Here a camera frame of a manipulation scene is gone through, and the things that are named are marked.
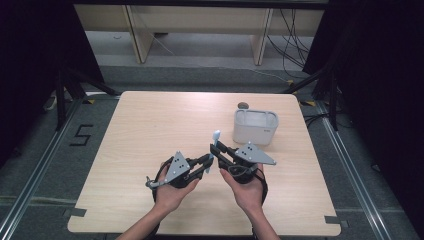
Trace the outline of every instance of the person's left hand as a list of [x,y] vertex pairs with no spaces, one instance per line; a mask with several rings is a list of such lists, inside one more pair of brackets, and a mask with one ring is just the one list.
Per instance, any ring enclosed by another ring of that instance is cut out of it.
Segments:
[[[165,179],[168,169],[169,164],[168,166],[164,167],[162,172],[160,173],[160,181],[163,181]],[[160,207],[162,208],[162,210],[166,210],[168,212],[175,211],[178,206],[180,206],[184,197],[196,188],[196,185],[197,183],[199,183],[199,180],[200,179],[193,180],[185,188],[175,188],[169,184],[165,184],[158,187],[156,192],[155,207]]]

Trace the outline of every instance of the desk leg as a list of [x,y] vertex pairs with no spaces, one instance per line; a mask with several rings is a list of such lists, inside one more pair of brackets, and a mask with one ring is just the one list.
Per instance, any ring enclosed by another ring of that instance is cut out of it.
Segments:
[[256,66],[260,66],[262,64],[266,45],[266,36],[268,35],[268,29],[271,26],[272,12],[273,9],[268,8],[265,10],[262,35],[250,36],[250,44],[252,46],[253,51],[253,60]]
[[153,43],[153,33],[141,19],[141,15],[133,14],[133,7],[126,5],[124,12],[127,15],[128,26],[130,27],[130,35],[133,42],[134,51],[137,56],[138,63],[144,63],[147,59],[150,47]]

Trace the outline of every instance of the table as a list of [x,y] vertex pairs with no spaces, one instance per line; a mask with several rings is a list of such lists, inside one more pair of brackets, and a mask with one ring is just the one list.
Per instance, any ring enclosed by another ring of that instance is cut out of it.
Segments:
[[[336,213],[298,102],[293,95],[125,92],[113,114],[71,216],[71,232],[123,232],[153,206],[146,176],[180,150],[186,158],[208,153],[215,130],[229,147],[239,102],[279,116],[272,142],[261,149],[277,161],[264,166],[269,192],[264,211],[278,235],[336,236],[327,224]],[[158,234],[251,235],[215,161],[197,188],[161,223]]]

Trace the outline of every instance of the gray carpet floor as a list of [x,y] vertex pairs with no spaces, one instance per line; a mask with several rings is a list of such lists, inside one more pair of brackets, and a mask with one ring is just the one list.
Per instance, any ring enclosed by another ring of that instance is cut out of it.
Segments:
[[[287,80],[300,81],[302,72],[235,70],[225,68],[138,68],[101,67],[106,84],[115,90],[142,91],[208,91],[279,93],[289,87]],[[296,93],[300,102],[312,100],[314,84]],[[84,85],[86,91],[98,91]],[[12,239],[114,239],[116,234],[74,234],[67,230],[68,217],[79,196],[91,164],[112,117],[118,100],[96,99],[79,106],[70,122],[58,151],[43,176],[32,201],[17,226]],[[300,106],[305,116],[318,113],[317,107]],[[419,239],[405,213],[382,175],[370,166],[373,163],[347,114],[338,115],[339,134],[344,141],[369,193],[381,212],[393,239]],[[81,124],[90,124],[83,134],[91,135],[85,146],[75,133]],[[40,115],[20,145],[21,155],[12,157],[0,170],[0,216],[6,216],[43,155],[56,127],[56,112]],[[309,126],[318,160],[334,207],[344,223],[342,233],[333,238],[284,237],[283,239],[376,239],[358,201],[339,156],[322,120]],[[206,237],[169,237],[157,239],[212,239]]]

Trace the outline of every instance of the background desk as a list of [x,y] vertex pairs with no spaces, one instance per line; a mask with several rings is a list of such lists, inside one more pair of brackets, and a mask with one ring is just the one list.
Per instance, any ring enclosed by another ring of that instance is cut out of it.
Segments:
[[[335,236],[338,224],[317,157],[292,95],[242,93],[125,92],[115,110],[72,216],[72,232],[123,232],[153,206],[144,184],[160,163],[180,150],[195,158],[209,151],[212,134],[232,140],[234,111],[239,102],[251,109],[274,111],[280,125],[262,149],[277,161],[265,166],[269,192],[264,211],[279,235]],[[251,235],[251,224],[236,205],[219,174],[210,174],[162,223],[158,233],[182,235]]]

